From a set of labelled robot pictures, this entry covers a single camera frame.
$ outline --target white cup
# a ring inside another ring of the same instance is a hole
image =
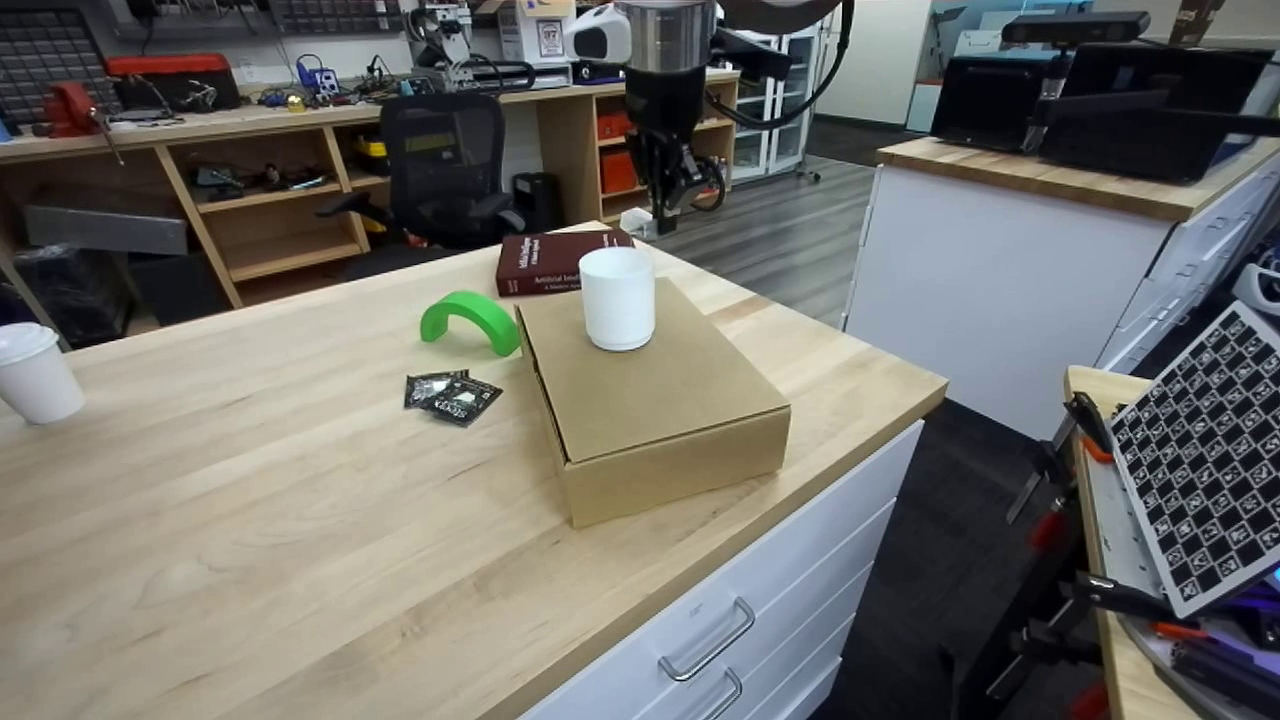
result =
[[[638,249],[597,249],[580,262],[586,340],[603,351],[636,351],[652,340],[652,262]]]
[[[82,407],[82,393],[55,331],[45,323],[0,329],[0,400],[29,423],[55,423]]]

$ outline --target box lid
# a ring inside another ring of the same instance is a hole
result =
[[[654,284],[654,335],[638,351],[590,348],[580,293],[526,301],[518,318],[565,460],[590,460],[787,407],[668,278]]]

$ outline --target green clip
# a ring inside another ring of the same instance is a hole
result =
[[[514,316],[480,293],[446,293],[434,301],[419,318],[419,340],[440,340],[446,331],[446,316],[472,318],[487,335],[492,355],[513,355],[518,348]]]

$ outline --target maroon notebook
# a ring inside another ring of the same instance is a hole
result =
[[[627,232],[548,232],[548,234],[509,234],[494,257],[500,295],[544,295],[572,293],[576,259],[590,249],[630,249]]]

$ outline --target office chair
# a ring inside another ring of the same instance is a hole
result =
[[[351,190],[326,212],[380,218],[391,241],[428,249],[480,249],[523,232],[513,194],[500,190],[502,111],[494,97],[405,97],[380,111],[391,194],[375,209]]]

